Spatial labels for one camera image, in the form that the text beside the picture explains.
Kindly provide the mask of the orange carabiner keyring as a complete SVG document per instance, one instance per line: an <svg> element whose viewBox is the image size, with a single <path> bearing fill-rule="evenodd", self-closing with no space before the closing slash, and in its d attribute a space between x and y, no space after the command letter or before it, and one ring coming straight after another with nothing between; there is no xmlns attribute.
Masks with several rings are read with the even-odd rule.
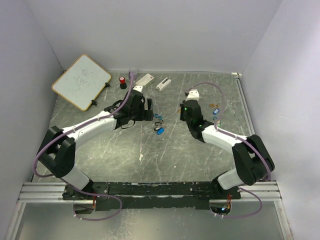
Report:
<svg viewBox="0 0 320 240"><path fill-rule="evenodd" d="M218 108L219 108L219 105L217 105L217 104L210 104L209 107L210 107L210 108L213 108L213 109L218 109Z"/></svg>

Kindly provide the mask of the light blue key tag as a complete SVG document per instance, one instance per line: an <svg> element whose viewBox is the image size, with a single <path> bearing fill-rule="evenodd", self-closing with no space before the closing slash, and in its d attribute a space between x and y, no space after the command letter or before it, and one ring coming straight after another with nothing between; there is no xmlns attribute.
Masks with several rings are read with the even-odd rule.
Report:
<svg viewBox="0 0 320 240"><path fill-rule="evenodd" d="M215 108L214 111L212 112L212 114L214 116L216 116L219 112L220 112L220 109L219 108Z"/></svg>

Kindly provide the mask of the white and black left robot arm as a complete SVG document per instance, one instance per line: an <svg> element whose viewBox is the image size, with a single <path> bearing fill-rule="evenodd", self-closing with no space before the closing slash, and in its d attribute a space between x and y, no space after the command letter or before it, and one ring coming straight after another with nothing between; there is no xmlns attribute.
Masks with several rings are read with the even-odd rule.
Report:
<svg viewBox="0 0 320 240"><path fill-rule="evenodd" d="M99 135L123 129L130 121L152 121L153 101L145 98L140 87L128 91L123 100L116 101L99 114L76 125L49 128L35 157L33 167L42 163L49 175L75 187L81 199L89 199L93 193L93 181L76 166L76 151L86 142Z"/></svg>

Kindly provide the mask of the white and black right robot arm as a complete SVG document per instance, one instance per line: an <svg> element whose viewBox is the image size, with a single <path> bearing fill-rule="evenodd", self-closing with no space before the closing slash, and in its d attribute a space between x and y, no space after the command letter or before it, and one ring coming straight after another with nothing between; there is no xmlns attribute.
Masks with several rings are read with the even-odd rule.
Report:
<svg viewBox="0 0 320 240"><path fill-rule="evenodd" d="M185 122L192 137L202 143L215 145L232 154L234 168L212 180L212 193L218 199L240 185L251 186L269 180L275 164L262 139L256 135L243 136L219 128L205 120L197 100L180 104L180 120Z"/></svg>

